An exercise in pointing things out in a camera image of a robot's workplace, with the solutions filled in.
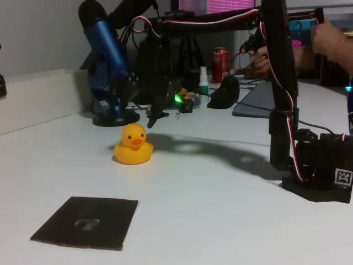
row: blue microphone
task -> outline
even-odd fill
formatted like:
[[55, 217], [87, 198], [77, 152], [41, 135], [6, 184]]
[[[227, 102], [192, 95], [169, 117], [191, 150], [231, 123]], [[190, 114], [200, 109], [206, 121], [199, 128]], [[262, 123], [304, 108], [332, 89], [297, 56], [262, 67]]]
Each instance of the blue microphone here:
[[104, 87], [116, 77], [126, 79], [130, 74], [129, 63], [103, 6], [96, 0], [85, 0], [78, 15], [97, 64], [90, 75], [91, 88]]
[[[103, 127], [124, 126], [139, 121], [140, 115], [133, 110], [119, 109], [117, 97], [104, 88], [113, 80], [128, 82], [130, 66], [121, 49], [116, 29], [109, 23], [103, 6], [96, 0], [85, 0], [78, 10], [79, 19], [92, 51], [80, 69], [89, 71], [89, 85], [100, 113], [93, 124]], [[106, 101], [109, 109], [100, 104]]]

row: robotic arm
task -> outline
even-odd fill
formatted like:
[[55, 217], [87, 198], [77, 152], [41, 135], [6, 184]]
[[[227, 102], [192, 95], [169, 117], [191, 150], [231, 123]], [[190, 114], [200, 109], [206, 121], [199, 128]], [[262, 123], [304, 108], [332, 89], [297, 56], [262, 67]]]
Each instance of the robotic arm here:
[[291, 172], [283, 178], [282, 187], [313, 202], [349, 203], [353, 181], [353, 153], [350, 151], [353, 150], [353, 139], [334, 134], [321, 134], [318, 139], [310, 130], [298, 130], [298, 83], [288, 29], [290, 20], [310, 18], [322, 23], [322, 8], [291, 14], [288, 18], [285, 0], [262, 0], [259, 8], [215, 15], [174, 13], [160, 19], [144, 18], [148, 37], [140, 45], [140, 69], [136, 73], [141, 76], [140, 80], [149, 78], [152, 81], [155, 76], [157, 79], [154, 80], [159, 82], [159, 85], [155, 83], [152, 92], [155, 102], [148, 127], [151, 128], [155, 124], [164, 109], [163, 98], [167, 95], [169, 78], [168, 72], [156, 72], [148, 65], [151, 65], [151, 62], [152, 65], [158, 64], [158, 60], [168, 62], [168, 55], [158, 57], [157, 54], [161, 54], [159, 51], [168, 47], [169, 39], [258, 27], [255, 36], [250, 37], [244, 47], [248, 50], [256, 50], [264, 44], [268, 47], [275, 101], [269, 126], [270, 163], [278, 170]]

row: white bottle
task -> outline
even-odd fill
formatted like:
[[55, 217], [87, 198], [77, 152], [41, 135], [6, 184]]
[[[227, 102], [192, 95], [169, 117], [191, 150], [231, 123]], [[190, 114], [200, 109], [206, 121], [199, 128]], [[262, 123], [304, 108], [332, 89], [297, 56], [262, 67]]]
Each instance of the white bottle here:
[[201, 66], [199, 91], [201, 103], [208, 103], [210, 101], [210, 97], [201, 95], [208, 94], [208, 76], [206, 66]]

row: microphone base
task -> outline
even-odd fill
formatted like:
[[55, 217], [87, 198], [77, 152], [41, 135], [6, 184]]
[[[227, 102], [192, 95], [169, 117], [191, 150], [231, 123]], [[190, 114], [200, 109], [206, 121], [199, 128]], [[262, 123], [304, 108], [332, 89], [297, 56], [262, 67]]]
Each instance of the microphone base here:
[[92, 123], [99, 127], [120, 127], [125, 126], [130, 123], [136, 123], [140, 120], [139, 113], [131, 109], [126, 109], [124, 114], [118, 114], [117, 116], [111, 118], [104, 114], [98, 114], [93, 118]]

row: white table surface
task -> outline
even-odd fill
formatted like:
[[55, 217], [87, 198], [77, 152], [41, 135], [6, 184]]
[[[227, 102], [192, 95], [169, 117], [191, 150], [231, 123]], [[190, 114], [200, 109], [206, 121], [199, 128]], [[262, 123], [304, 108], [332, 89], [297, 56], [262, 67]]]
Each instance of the white table surface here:
[[[302, 120], [349, 132], [343, 95], [299, 91]], [[202, 106], [179, 120], [176, 112], [147, 131], [155, 152], [138, 166], [112, 161], [122, 128], [96, 127], [87, 114], [0, 136], [0, 264], [351, 262], [353, 205], [280, 188], [268, 120], [233, 117], [232, 108]], [[71, 196], [140, 201], [122, 252], [29, 241]]]

